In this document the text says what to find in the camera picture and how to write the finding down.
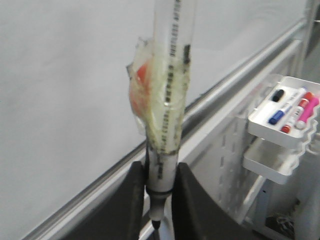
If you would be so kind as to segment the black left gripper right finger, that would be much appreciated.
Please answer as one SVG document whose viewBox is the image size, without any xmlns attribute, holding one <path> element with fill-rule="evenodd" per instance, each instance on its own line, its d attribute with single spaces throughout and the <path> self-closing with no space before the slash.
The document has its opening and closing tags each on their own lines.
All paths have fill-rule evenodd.
<svg viewBox="0 0 320 240">
<path fill-rule="evenodd" d="M 171 205 L 176 240 L 250 239 L 250 231 L 213 201 L 184 162 L 177 166 Z"/>
</svg>

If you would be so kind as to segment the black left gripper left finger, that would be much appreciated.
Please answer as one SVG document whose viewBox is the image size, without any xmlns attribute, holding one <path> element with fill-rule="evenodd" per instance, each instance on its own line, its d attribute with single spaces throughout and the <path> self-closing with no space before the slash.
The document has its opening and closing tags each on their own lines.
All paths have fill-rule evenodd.
<svg viewBox="0 0 320 240">
<path fill-rule="evenodd" d="M 131 164 L 129 171 L 113 196 L 64 240 L 137 240 L 141 230 L 144 205 L 145 176 L 140 161 Z"/>
</svg>

